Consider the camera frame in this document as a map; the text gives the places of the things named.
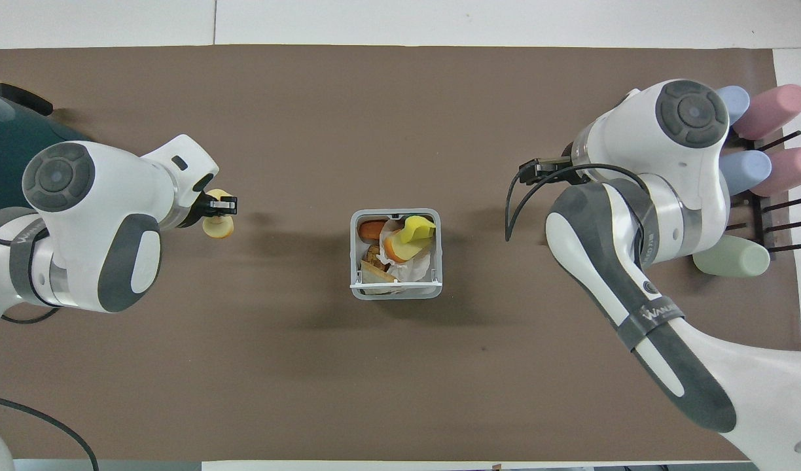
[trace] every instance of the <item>black peg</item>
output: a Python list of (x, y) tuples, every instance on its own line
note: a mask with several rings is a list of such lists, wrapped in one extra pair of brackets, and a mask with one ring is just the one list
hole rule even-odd
[(781, 226), (770, 226), (766, 228), (764, 232), (776, 232), (777, 230), (794, 229), (796, 227), (801, 227), (801, 221), (792, 222), (790, 224), (782, 224)]
[(782, 245), (781, 247), (768, 248), (769, 253), (781, 253), (781, 251), (795, 251), (801, 249), (801, 244)]
[(787, 134), (787, 136), (782, 137), (781, 139), (776, 139), (775, 141), (773, 141), (773, 142), (771, 142), (769, 144), (764, 144), (763, 146), (759, 147), (756, 150), (764, 152), (764, 151), (768, 150), (769, 148), (778, 146), (779, 144), (782, 144), (782, 143), (786, 143), (787, 141), (793, 139), (793, 137), (796, 137), (796, 136), (801, 136), (801, 131), (791, 132), (790, 134)]
[(784, 203), (778, 203), (778, 205), (767, 206), (766, 208), (762, 208), (763, 213), (768, 213), (770, 211), (775, 211), (776, 209), (787, 208), (788, 206), (795, 206), (801, 205), (801, 198), (798, 200), (790, 200), (785, 201)]

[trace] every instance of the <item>brown table mat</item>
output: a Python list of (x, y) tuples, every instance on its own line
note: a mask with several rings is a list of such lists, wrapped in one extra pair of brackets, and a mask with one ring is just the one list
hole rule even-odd
[[(0, 50), (0, 81), (99, 142), (141, 154), (189, 134), (220, 164), (209, 187), (241, 206), (225, 241), (166, 233), (156, 285), (125, 313), (0, 323), (0, 395), (104, 459), (741, 459), (672, 406), (542, 245), (563, 185), (503, 241), (518, 164), (679, 77), (775, 86), (769, 50)], [(442, 295), (355, 299), (350, 216), (418, 206), (442, 217)], [(649, 275), (708, 334), (801, 348), (791, 254), (753, 279), (687, 258)], [(17, 458), (82, 456), (15, 411), (0, 435)]]

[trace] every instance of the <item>yellow sponge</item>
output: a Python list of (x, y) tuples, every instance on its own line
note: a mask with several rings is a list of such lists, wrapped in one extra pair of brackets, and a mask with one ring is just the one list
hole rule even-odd
[(430, 239), (436, 233), (436, 224), (425, 217), (408, 217), (400, 230), (400, 241), (409, 244), (419, 239)]
[(390, 259), (403, 263), (429, 248), (435, 233), (436, 224), (428, 218), (408, 217), (403, 229), (395, 230), (383, 239), (383, 249)]

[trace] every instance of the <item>gray basket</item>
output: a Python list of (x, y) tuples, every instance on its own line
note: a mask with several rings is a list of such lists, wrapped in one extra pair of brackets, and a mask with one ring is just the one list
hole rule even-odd
[[(403, 220), (412, 215), (429, 218), (436, 224), (436, 237), (430, 247), (430, 269), (426, 277), (415, 283), (362, 283), (359, 261), (368, 250), (368, 243), (357, 234), (360, 224), (370, 220)], [(429, 299), (442, 292), (442, 220), (434, 209), (361, 209), (351, 217), (351, 284), (353, 295), (359, 299), (374, 301), (379, 299)], [(397, 292), (386, 294), (367, 294), (364, 290), (383, 287), (398, 288)]]

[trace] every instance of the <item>gray joint cap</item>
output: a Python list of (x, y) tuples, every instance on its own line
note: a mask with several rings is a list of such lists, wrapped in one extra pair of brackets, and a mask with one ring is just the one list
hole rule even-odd
[(657, 97), (656, 115), (665, 135), (684, 147), (709, 147), (729, 129), (729, 111), (723, 99), (691, 80), (665, 84)]
[(23, 192), (32, 206), (53, 213), (80, 203), (94, 180), (95, 163), (86, 147), (57, 143), (31, 159), (23, 173)]

